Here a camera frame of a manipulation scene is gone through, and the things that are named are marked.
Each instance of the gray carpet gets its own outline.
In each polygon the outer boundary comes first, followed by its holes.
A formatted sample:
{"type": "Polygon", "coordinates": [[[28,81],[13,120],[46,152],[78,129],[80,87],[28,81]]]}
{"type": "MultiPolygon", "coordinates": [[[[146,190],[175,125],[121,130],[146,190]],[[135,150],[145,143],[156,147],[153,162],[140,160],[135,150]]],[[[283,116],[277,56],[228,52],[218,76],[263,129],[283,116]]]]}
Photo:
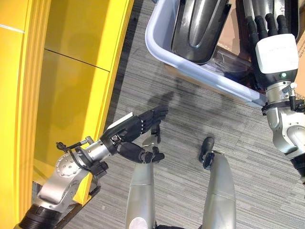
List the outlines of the gray carpet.
{"type": "MultiPolygon", "coordinates": [[[[202,223],[209,172],[197,158],[203,139],[213,135],[214,148],[226,153],[233,173],[237,228],[305,228],[304,188],[297,171],[273,146],[260,109],[180,80],[152,57],[144,34],[153,7],[150,0],[135,1],[107,125],[129,112],[138,115],[169,104],[159,145],[165,159],[155,166],[157,222],[186,229],[202,223]]],[[[66,229],[124,228],[134,164],[119,155],[107,163],[100,193],[66,229]]]]}

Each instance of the white plastic tub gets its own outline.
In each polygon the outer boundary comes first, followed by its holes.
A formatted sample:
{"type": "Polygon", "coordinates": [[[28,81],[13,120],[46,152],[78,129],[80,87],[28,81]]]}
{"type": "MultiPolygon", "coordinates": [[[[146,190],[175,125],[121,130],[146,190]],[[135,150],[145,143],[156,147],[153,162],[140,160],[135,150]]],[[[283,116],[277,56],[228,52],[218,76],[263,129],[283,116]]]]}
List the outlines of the white plastic tub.
{"type": "Polygon", "coordinates": [[[146,28],[145,42],[149,52],[158,60],[177,68],[191,79],[232,94],[252,106],[263,106],[266,96],[236,83],[223,73],[199,66],[171,52],[172,35],[180,0],[159,0],[146,28]]]}

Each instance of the cardboard box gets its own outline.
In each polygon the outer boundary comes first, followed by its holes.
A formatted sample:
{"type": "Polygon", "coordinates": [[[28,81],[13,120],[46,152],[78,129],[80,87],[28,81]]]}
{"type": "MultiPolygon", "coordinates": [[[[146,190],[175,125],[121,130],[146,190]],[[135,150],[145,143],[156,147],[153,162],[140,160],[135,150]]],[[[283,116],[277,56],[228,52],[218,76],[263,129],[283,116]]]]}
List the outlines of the cardboard box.
{"type": "Polygon", "coordinates": [[[233,53],[241,59],[250,60],[250,55],[245,49],[246,46],[241,44],[240,37],[243,37],[245,32],[239,27],[239,22],[236,13],[236,0],[230,0],[232,5],[227,21],[225,22],[223,31],[218,40],[218,46],[233,53]]]}
{"type": "Polygon", "coordinates": [[[299,70],[295,79],[297,83],[296,93],[298,99],[305,99],[305,32],[297,44],[299,54],[299,70]]]}
{"type": "MultiPolygon", "coordinates": [[[[246,50],[247,44],[247,27],[246,22],[243,19],[245,17],[243,9],[240,9],[237,0],[230,0],[232,5],[227,21],[225,22],[223,31],[218,40],[218,46],[230,53],[238,56],[239,58],[250,61],[250,55],[246,50]]],[[[305,30],[305,0],[299,0],[300,7],[300,34],[305,30]]]]}

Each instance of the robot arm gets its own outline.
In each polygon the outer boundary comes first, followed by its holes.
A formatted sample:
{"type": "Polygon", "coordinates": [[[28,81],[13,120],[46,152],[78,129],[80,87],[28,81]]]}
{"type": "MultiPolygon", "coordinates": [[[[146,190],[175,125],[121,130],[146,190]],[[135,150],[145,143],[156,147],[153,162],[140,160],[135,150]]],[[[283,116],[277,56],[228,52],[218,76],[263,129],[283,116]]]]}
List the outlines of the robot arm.
{"type": "Polygon", "coordinates": [[[130,113],[109,126],[96,142],[88,136],[69,147],[57,143],[57,148],[65,154],[58,159],[52,176],[15,229],[53,229],[87,174],[92,173],[96,178],[106,174],[108,165],[104,160],[110,155],[118,153],[136,163],[162,160],[164,154],[159,151],[147,152],[131,142],[153,125],[158,125],[167,112],[167,106],[159,106],[139,116],[130,113]]]}
{"type": "Polygon", "coordinates": [[[305,184],[305,106],[296,100],[294,83],[298,69],[295,37],[288,33],[284,15],[247,18],[251,60],[258,85],[268,102],[262,108],[273,131],[275,147],[286,155],[305,184]]]}

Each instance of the yellow cabinet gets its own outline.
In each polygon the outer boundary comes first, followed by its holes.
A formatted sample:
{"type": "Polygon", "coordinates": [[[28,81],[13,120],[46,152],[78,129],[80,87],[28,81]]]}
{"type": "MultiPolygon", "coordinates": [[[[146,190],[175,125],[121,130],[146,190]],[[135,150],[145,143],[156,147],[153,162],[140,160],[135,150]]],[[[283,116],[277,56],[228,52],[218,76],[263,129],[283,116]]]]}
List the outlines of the yellow cabinet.
{"type": "MultiPolygon", "coordinates": [[[[56,141],[103,131],[132,4],[0,0],[1,228],[23,218],[32,181],[52,174],[56,141]]],[[[90,183],[87,176],[75,196],[81,204],[90,183]]]]}
{"type": "MultiPolygon", "coordinates": [[[[72,145],[86,136],[97,139],[105,107],[108,71],[45,50],[37,114],[34,181],[44,184],[63,154],[56,142],[72,145]]],[[[90,183],[76,200],[86,203],[90,183]]]]}
{"type": "Polygon", "coordinates": [[[30,4],[31,1],[27,0],[0,0],[0,25],[24,31],[30,4]]]}
{"type": "Polygon", "coordinates": [[[5,217],[6,214],[15,216],[18,206],[15,201],[19,199],[18,157],[16,151],[16,113],[18,111],[18,90],[20,82],[20,55],[22,51],[23,33],[0,28],[0,139],[5,150],[2,158],[5,163],[0,166],[1,177],[1,224],[9,225],[14,218],[5,217]]]}
{"type": "Polygon", "coordinates": [[[111,70],[129,0],[53,0],[46,49],[111,70]]]}

